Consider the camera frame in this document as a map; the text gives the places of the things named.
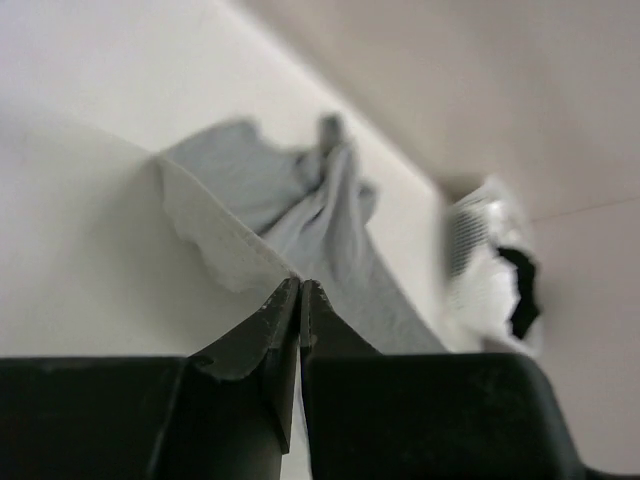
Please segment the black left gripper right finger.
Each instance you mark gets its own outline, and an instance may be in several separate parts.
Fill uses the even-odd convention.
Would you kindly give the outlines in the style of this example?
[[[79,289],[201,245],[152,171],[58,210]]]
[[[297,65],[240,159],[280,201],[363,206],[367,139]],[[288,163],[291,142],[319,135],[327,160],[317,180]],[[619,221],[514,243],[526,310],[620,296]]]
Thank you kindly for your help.
[[[518,354],[384,355],[319,284],[301,303],[316,479],[590,479],[546,376]]]

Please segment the grey tank top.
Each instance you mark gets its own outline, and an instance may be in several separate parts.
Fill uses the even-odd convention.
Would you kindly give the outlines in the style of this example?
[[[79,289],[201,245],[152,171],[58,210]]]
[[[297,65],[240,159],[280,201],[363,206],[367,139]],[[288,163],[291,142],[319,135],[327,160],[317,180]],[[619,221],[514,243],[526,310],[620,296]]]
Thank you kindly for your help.
[[[242,292],[317,281],[338,315],[386,354],[441,353],[373,246],[376,190],[360,179],[341,119],[304,150],[270,144],[249,120],[215,125],[158,160],[163,206],[215,279]]]

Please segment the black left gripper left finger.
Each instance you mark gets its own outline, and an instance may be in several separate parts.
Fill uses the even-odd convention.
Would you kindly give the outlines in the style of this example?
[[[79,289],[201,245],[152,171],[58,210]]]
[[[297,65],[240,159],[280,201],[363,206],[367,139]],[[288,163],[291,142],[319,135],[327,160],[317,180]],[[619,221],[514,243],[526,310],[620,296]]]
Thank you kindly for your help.
[[[1,363],[5,479],[276,479],[289,451],[300,283],[188,357]]]

